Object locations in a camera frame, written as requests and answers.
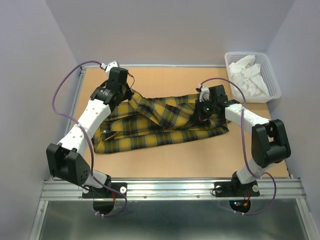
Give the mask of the yellow plaid long sleeve shirt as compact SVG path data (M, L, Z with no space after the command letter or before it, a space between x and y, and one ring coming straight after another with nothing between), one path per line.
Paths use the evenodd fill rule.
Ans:
M198 94L145 98L134 92L99 126L92 138L94 152L114 154L228 133L226 121L216 114L205 120L194 117L198 99Z

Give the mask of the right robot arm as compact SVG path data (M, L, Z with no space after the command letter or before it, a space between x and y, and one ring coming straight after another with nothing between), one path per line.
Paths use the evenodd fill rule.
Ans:
M213 194L216 197L259 196L257 179L268 168L291 155L284 123L259 116L237 100L229 100L223 85L205 87L199 84L196 90L199 93L194 111L197 120L204 121L218 115L240 126L241 132L251 135L251 159L245 161L244 167L236 171L231 180L217 182Z

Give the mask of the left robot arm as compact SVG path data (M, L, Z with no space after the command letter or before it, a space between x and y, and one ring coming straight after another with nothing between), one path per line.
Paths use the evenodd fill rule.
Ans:
M69 132L46 149L50 174L76 186L94 188L100 197L111 193L109 177L96 171L93 163L85 160L86 149L93 155L92 138L96 130L112 111L123 101L130 100L133 92L127 83L129 71L117 61L102 63L101 69L107 75L104 81L90 95L85 110L79 119L69 116L74 122Z

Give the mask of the white shirt in basket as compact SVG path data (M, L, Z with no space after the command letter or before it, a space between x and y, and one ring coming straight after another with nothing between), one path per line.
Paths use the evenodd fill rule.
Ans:
M255 63L254 55L247 55L229 64L230 81L248 97L269 97L269 90L261 75L261 65Z

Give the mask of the white plastic laundry basket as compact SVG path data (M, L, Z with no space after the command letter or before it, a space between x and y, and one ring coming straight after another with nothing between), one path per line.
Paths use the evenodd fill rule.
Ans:
M231 93L235 100L267 103L279 99L281 89L269 57L262 52L227 52L224 55Z

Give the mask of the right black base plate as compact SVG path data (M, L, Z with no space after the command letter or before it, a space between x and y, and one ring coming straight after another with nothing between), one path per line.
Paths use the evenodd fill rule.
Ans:
M260 191L257 181L241 184L228 181L217 181L211 190L211 194L218 198L244 198L259 197Z

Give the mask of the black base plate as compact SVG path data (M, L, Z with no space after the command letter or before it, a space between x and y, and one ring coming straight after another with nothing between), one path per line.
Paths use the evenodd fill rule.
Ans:
M121 192L121 188L127 189L128 184L126 182L112 182L110 188ZM92 186L85 186L82 188L82 198L83 199L111 199L113 198L113 193L102 187L102 188L95 188Z
M228 181L217 181L211 190L211 194L218 198L244 198L259 197L260 191L257 181L241 184Z

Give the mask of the aluminium mounting rail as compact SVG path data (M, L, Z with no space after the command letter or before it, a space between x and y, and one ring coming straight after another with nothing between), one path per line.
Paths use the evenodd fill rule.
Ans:
M219 200L211 194L227 178L113 178L112 186L124 184L126 197L134 201ZM300 179L276 178L277 199L306 199ZM53 178L42 186L41 201L84 201L83 189L67 181Z

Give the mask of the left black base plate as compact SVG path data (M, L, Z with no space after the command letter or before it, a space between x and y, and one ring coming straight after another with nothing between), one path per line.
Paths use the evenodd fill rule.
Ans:
M127 189L128 184L126 182L112 182L110 188L121 192L121 188ZM83 199L111 199L113 198L113 193L102 187L102 188L95 188L92 186L85 186L82 188L82 198Z

